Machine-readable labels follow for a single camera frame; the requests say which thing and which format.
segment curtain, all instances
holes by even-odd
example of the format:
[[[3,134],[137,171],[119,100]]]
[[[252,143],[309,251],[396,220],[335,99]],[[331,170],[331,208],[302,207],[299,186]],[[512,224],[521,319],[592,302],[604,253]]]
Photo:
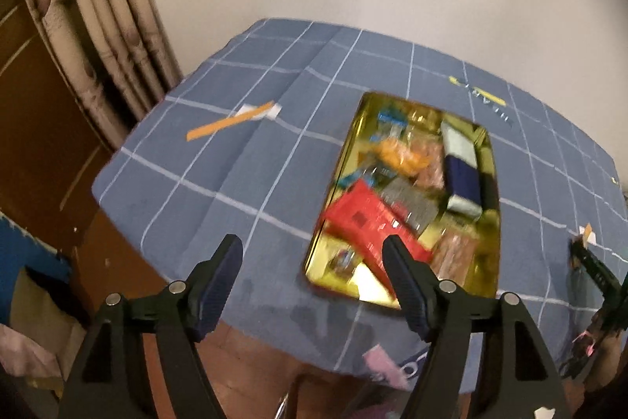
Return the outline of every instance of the curtain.
[[[181,75],[150,0],[26,0],[83,113],[114,149]]]

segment gold tray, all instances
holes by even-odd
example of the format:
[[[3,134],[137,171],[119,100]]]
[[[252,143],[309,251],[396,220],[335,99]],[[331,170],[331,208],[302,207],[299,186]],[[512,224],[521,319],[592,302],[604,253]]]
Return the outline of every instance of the gold tray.
[[[366,152],[372,145],[370,137],[378,127],[378,113],[383,108],[393,106],[408,115],[410,122],[426,133],[440,137],[440,122],[445,119],[453,127],[464,133],[473,142],[478,159],[478,170],[495,177],[495,166],[491,141],[485,128],[454,114],[416,103],[385,93],[368,92],[362,96],[349,134],[340,152],[336,169],[323,204],[323,210],[342,194],[337,186],[338,179],[357,169],[358,154]],[[477,222],[461,215],[445,212],[442,205],[436,220],[428,225],[418,240],[429,250],[440,238],[445,227],[455,226],[480,240],[467,271],[464,289],[474,295],[495,297],[499,272],[500,215],[499,210],[485,210]],[[399,308],[399,302],[392,297],[371,273],[364,263],[360,263],[350,279],[339,276],[329,268],[331,259],[339,249],[348,244],[325,233],[324,223],[318,222],[315,228],[308,255],[304,263],[306,278],[315,286],[328,291],[391,308]]]

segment orange strip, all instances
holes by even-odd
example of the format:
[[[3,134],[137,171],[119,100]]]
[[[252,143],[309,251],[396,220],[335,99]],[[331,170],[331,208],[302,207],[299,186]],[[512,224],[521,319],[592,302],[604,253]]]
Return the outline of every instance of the orange strip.
[[[188,141],[193,141],[194,139],[198,139],[199,137],[203,137],[205,135],[210,135],[218,130],[222,130],[223,128],[230,127],[231,125],[237,125],[238,123],[242,123],[243,121],[250,120],[251,118],[255,118],[255,116],[262,114],[267,111],[274,105],[274,101],[269,101],[264,105],[250,110],[248,112],[244,112],[237,116],[232,116],[230,118],[224,118],[219,121],[215,121],[214,123],[209,123],[208,125],[203,125],[199,128],[194,128],[194,130],[190,130],[186,136]]]
[[[585,227],[585,232],[582,234],[582,245],[584,245],[585,247],[586,247],[586,244],[588,243],[588,237],[592,231],[593,231],[593,228],[591,227],[591,224],[587,224]]]

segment red package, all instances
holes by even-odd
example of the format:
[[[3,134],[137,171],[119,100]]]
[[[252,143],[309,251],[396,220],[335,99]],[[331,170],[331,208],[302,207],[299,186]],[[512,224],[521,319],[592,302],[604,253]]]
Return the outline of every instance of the red package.
[[[398,235],[417,261],[428,262],[427,251],[401,223],[363,179],[334,201],[323,212],[330,234],[349,242],[364,259],[366,266],[394,295],[382,262],[382,245],[390,235]]]

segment table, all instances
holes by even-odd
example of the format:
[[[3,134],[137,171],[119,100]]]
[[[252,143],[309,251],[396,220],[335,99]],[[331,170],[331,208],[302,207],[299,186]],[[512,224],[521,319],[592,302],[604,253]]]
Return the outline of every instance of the table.
[[[506,101],[493,106],[462,83]],[[553,358],[602,303],[572,279],[568,241],[590,222],[593,251],[622,279],[628,223],[612,158],[525,91],[411,42],[305,20],[260,20],[203,62],[137,125],[93,184],[122,234],[167,280],[184,279],[222,237],[244,242],[223,319],[330,371],[367,374],[379,344],[409,377],[425,344],[398,311],[314,291],[302,264],[338,153],[363,92],[380,90],[472,119],[494,147],[502,216],[499,288],[518,293]],[[247,122],[190,143],[191,128],[244,103],[277,101],[274,121]],[[462,392],[474,386],[480,339]]]

